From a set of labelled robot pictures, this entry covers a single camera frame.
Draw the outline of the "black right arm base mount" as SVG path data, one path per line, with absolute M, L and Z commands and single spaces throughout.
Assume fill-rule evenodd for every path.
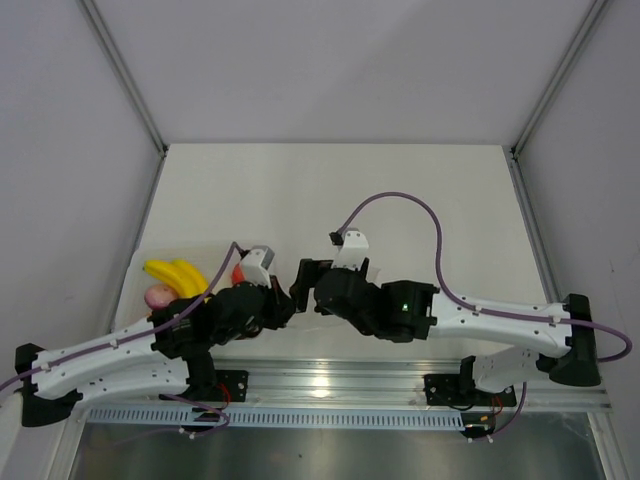
M 432 373 L 423 377 L 426 403 L 429 406 L 444 406 L 458 411 L 475 407 L 506 406 L 517 404 L 514 388 L 501 387 L 497 392 L 485 392 L 477 388 L 472 377 L 475 356 L 461 360 L 459 371 Z

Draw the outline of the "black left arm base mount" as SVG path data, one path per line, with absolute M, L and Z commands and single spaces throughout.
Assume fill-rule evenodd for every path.
M 247 370 L 218 370 L 209 353 L 197 354 L 186 360 L 186 386 L 176 396 L 201 402 L 244 403 L 249 372 Z

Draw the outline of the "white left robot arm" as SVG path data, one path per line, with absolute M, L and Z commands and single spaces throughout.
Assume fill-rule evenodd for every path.
M 49 426 L 78 406 L 107 398 L 207 399 L 219 384 L 212 347 L 283 328 L 294 313 L 294 301 L 276 280 L 268 286 L 241 282 L 175 300 L 124 329 L 79 345 L 45 350 L 24 344 L 15 351 L 21 424 Z

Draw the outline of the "orange fruit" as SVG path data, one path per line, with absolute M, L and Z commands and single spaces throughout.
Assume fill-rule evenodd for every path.
M 231 283 L 233 285 L 240 284 L 246 281 L 240 264 L 236 264 L 231 272 Z

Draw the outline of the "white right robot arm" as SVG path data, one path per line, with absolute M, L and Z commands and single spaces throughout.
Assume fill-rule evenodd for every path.
M 500 312 L 489 304 L 466 307 L 432 284 L 399 280 L 376 285 L 367 280 L 365 269 L 311 259 L 301 260 L 289 293 L 298 312 L 313 300 L 317 313 L 339 317 L 360 334 L 380 340 L 465 338 L 506 345 L 496 354 L 461 361 L 456 389 L 468 403 L 539 375 L 570 387 L 601 382 L 590 302 L 584 295 L 547 305 L 512 304 Z

